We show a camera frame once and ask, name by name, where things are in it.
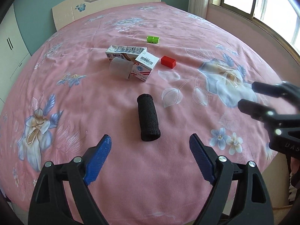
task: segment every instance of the light blue wall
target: light blue wall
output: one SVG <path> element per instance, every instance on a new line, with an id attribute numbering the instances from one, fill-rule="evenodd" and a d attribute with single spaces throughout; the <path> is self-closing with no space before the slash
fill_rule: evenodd
<path id="1" fill-rule="evenodd" d="M 29 53 L 35 51 L 56 32 L 52 7 L 64 0 L 15 0 L 16 20 Z M 189 0 L 162 0 L 187 11 Z"/>

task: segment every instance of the wall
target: wall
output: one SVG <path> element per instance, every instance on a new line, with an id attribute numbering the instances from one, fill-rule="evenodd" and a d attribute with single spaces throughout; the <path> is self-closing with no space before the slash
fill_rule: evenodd
<path id="1" fill-rule="evenodd" d="M 243 17 L 209 4 L 206 19 L 223 28 L 256 51 L 282 80 L 300 86 L 300 66 L 271 35 Z"/>
<path id="2" fill-rule="evenodd" d="M 56 32 L 52 7 L 64 0 L 15 0 L 16 20 L 29 53 L 32 55 Z M 168 5 L 188 10 L 189 0 L 162 0 Z"/>

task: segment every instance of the blue gripper pad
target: blue gripper pad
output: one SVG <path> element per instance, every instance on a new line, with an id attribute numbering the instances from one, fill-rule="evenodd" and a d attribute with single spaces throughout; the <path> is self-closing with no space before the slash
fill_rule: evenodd
<path id="1" fill-rule="evenodd" d="M 198 138 L 197 134 L 193 134 L 190 137 L 190 150 L 193 153 L 193 156 L 200 168 L 200 171 L 206 181 L 209 181 L 211 185 L 214 184 L 216 177 L 215 177 L 215 170 L 214 164 L 208 154 L 206 153 L 204 148 L 211 148 L 211 147 L 204 147 L 201 140 Z"/>
<path id="2" fill-rule="evenodd" d="M 93 156 L 86 164 L 85 176 L 83 178 L 86 185 L 89 185 L 96 180 L 111 148 L 112 139 L 110 136 L 106 135 L 106 137 L 97 145 L 97 149 L 94 151 Z"/>

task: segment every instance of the wardrobe handle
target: wardrobe handle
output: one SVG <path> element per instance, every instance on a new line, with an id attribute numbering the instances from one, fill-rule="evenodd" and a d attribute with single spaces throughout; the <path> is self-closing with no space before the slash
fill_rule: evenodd
<path id="1" fill-rule="evenodd" d="M 9 45 L 9 48 L 12 50 L 11 45 L 10 45 L 9 42 L 8 42 L 8 39 L 6 39 L 6 40 L 7 40 L 7 43 L 8 43 L 8 45 Z"/>
<path id="2" fill-rule="evenodd" d="M 11 47 L 12 47 L 12 48 L 14 48 L 14 47 L 13 47 L 13 45 L 12 45 L 12 43 L 11 43 L 11 40 L 10 40 L 10 38 L 8 38 L 8 39 L 9 39 L 9 42 L 10 42 L 10 44 L 11 44 Z"/>

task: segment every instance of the pink wall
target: pink wall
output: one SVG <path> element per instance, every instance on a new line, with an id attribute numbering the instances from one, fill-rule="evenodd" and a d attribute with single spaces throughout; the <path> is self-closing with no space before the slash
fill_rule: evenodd
<path id="1" fill-rule="evenodd" d="M 243 17 L 219 6 L 208 5 L 206 19 L 250 46 L 282 80 L 300 86 L 300 66 L 271 35 Z"/>

